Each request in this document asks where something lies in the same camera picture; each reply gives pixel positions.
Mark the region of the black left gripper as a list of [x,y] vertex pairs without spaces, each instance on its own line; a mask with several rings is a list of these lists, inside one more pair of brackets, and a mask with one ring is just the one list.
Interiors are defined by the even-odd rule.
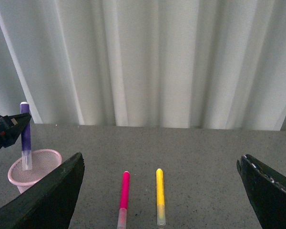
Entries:
[[4,117],[0,115],[0,149],[15,144],[30,120],[29,113]]

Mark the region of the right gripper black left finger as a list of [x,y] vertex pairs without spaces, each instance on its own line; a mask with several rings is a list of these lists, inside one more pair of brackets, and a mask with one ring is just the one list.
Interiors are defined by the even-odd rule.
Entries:
[[0,229],[67,229],[85,171],[76,153],[47,176],[0,208]]

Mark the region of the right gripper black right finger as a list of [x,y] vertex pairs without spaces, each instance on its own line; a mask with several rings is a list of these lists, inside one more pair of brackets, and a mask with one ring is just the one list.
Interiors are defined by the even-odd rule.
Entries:
[[286,229],[286,177],[249,154],[236,167],[261,227]]

